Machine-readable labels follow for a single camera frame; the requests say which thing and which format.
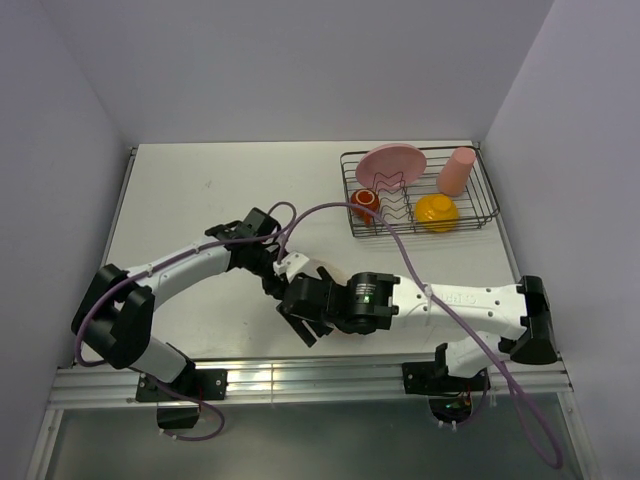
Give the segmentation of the cream and pink floral plate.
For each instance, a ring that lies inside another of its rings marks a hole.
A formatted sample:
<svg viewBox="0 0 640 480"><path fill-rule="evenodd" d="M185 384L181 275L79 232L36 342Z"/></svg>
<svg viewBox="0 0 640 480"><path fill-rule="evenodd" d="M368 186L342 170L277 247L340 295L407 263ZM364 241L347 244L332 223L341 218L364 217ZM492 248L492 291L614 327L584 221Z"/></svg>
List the cream and pink floral plate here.
<svg viewBox="0 0 640 480"><path fill-rule="evenodd" d="M319 269L324 269L331 279L339 285L345 285L348 281L348 276L340 268L330 262L319 259L310 260L306 267L306 273L314 278L321 278Z"/></svg>

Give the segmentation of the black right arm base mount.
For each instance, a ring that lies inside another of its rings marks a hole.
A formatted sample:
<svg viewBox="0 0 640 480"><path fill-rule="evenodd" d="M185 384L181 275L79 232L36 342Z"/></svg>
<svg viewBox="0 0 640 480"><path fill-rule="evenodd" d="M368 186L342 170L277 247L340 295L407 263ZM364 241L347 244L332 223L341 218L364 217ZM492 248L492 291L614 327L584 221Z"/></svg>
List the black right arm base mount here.
<svg viewBox="0 0 640 480"><path fill-rule="evenodd" d="M436 349L433 360L405 362L401 370L404 392L428 397L432 415L448 424L469 420L474 413L473 394L482 394L480 407L490 387L487 370L481 370L470 378L452 376L446 365L446 344Z"/></svg>

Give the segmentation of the orange and black teacup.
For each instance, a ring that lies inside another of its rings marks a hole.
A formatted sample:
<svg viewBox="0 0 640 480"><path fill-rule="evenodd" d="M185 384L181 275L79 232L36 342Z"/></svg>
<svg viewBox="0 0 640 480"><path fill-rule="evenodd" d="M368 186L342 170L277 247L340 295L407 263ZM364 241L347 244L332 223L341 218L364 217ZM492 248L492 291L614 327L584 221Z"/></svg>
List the orange and black teacup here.
<svg viewBox="0 0 640 480"><path fill-rule="evenodd" d="M359 205L368 209L371 212L377 213L380 208L380 200L375 191L362 188L358 189L351 194L350 203L353 205ZM351 212L366 226L370 226L373 220L373 217L370 213L365 212L360 208L352 208Z"/></svg>

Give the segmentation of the pink plastic cup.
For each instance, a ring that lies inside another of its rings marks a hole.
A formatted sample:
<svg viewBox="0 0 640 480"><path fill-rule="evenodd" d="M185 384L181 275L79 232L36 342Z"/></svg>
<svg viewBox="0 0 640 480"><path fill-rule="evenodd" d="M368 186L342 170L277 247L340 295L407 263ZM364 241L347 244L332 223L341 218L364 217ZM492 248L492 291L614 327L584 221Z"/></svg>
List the pink plastic cup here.
<svg viewBox="0 0 640 480"><path fill-rule="evenodd" d="M438 175L438 190L447 196L459 196L465 190L476 160L475 151L470 147L456 148Z"/></svg>

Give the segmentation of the yellow bowl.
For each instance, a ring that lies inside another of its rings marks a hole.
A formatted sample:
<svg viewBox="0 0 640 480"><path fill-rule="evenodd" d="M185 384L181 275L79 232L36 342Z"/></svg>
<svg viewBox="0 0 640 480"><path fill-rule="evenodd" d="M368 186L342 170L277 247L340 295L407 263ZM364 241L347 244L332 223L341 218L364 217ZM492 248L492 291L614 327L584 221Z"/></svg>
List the yellow bowl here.
<svg viewBox="0 0 640 480"><path fill-rule="evenodd" d="M415 220L428 231L449 232L457 226L459 218L456 204L446 195L426 195L416 202Z"/></svg>

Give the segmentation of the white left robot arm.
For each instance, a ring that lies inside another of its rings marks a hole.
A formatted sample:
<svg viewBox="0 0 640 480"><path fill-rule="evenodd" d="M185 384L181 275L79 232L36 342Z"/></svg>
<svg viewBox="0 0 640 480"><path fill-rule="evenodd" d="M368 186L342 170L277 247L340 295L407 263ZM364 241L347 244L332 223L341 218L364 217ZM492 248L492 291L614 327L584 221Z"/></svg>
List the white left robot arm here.
<svg viewBox="0 0 640 480"><path fill-rule="evenodd" d="M280 298L285 282L273 264L280 223L258 208L243 220L219 224L188 246L145 265L101 267L72 320L75 351L89 346L100 364L131 369L172 399L190 395L198 384L194 362L151 334L157 309L197 283L234 269L259 277L267 294Z"/></svg>

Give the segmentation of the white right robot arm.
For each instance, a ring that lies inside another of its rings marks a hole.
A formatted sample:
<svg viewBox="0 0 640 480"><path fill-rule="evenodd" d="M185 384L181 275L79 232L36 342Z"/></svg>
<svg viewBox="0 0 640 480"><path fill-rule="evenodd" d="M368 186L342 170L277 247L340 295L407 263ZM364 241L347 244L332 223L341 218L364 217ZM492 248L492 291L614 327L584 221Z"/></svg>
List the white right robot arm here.
<svg viewBox="0 0 640 480"><path fill-rule="evenodd" d="M502 287L420 287L408 277L374 272L339 284L319 268L314 276L297 273L287 281L277 309L307 346L334 330L370 335L460 327L466 338L444 342L434 353L432 375L446 390L506 359L523 365L558 359L547 293L536 276Z"/></svg>

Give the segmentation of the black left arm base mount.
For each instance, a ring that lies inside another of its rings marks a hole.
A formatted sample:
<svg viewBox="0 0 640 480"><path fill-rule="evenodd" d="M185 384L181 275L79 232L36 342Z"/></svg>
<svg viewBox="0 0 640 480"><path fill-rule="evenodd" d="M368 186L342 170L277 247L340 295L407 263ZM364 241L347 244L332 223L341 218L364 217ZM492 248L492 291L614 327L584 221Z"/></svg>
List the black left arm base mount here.
<svg viewBox="0 0 640 480"><path fill-rule="evenodd" d="M135 401L156 405L156 421L160 429L183 434L205 420L224 423L215 402L223 401L227 391L225 369L195 369L165 384L141 373Z"/></svg>

